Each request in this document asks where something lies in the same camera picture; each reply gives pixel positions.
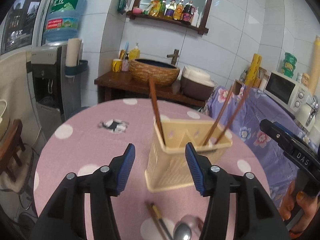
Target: blue water bottle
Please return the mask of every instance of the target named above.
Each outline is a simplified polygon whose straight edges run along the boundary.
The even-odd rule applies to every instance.
[[[85,0],[53,0],[46,18],[44,37],[47,41],[67,41],[78,34],[79,19]]]

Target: polka dot tablecloth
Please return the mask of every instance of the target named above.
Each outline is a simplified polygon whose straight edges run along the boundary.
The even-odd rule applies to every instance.
[[[190,108],[158,101],[161,119],[201,119],[210,117]],[[154,114],[149,99],[123,99],[108,101],[86,109],[62,124],[42,150],[35,175],[34,198],[38,215],[69,172],[78,176],[91,174],[108,165],[115,156],[122,155],[133,143],[136,158],[125,190],[112,197],[112,205],[122,240],[161,240],[145,201],[155,202],[161,210],[168,229],[186,214],[204,220],[209,198],[203,198],[195,187],[150,193],[144,171],[148,163],[153,136]],[[232,132],[233,145],[217,165],[231,174],[243,175],[251,171],[269,192],[265,173],[252,151]],[[229,222],[226,239],[233,239],[235,223],[235,196],[230,197]],[[93,240],[90,196],[85,196],[85,223],[87,239]]]

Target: white bottle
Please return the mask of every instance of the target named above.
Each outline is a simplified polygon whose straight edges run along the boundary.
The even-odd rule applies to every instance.
[[[197,28],[199,28],[200,26],[201,18],[202,18],[202,12],[199,14],[199,17],[198,17],[197,26],[196,26]]]
[[[197,22],[198,22],[198,18],[199,18],[198,8],[199,7],[197,7],[195,13],[193,14],[193,18],[192,18],[192,22],[191,22],[191,26],[194,26],[194,27],[196,27]]]

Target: pink flower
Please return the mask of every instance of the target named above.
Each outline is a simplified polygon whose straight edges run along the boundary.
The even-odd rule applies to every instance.
[[[229,92],[229,91],[226,90],[226,89],[219,88],[219,90],[218,90],[218,93],[219,93],[218,101],[219,101],[220,103],[223,103],[224,101],[226,101],[227,96],[228,96],[228,92]],[[235,97],[235,95],[234,95],[233,93],[231,93],[231,96],[230,96],[230,98],[229,98],[228,104],[230,103],[231,98],[234,98],[234,97]]]
[[[257,132],[257,139],[254,141],[253,145],[254,146],[260,146],[261,148],[264,148],[267,145],[267,142],[271,141],[271,138],[266,135],[264,132],[259,130]]]
[[[239,95],[238,95],[239,98],[242,98],[243,90],[244,90],[244,87],[240,88],[240,92],[239,92]]]

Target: microwave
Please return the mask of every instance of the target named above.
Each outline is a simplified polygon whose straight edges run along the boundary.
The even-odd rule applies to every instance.
[[[276,71],[271,72],[264,93],[294,115],[312,99],[307,87]]]

